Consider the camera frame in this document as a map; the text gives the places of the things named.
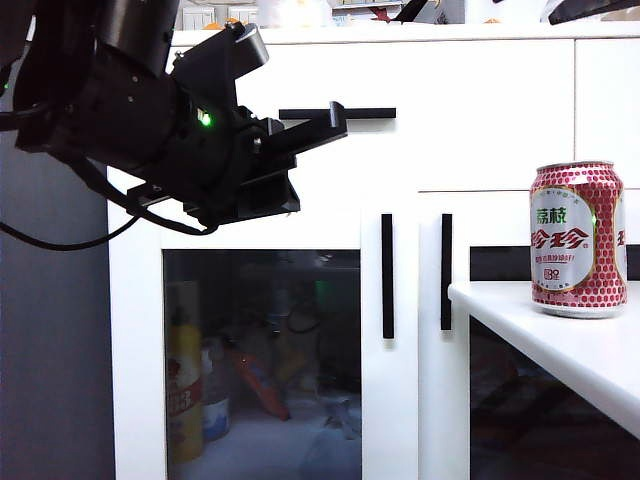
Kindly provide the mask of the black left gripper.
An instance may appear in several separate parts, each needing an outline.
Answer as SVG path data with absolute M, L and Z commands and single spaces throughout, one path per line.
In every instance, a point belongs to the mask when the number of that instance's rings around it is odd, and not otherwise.
M 173 199 L 204 229 L 300 210 L 288 172 L 296 154 L 348 135 L 345 107 L 331 101 L 308 121 L 291 128 L 259 119 L 244 106 L 201 106 L 179 95 L 174 131 L 127 191 L 139 210 Z

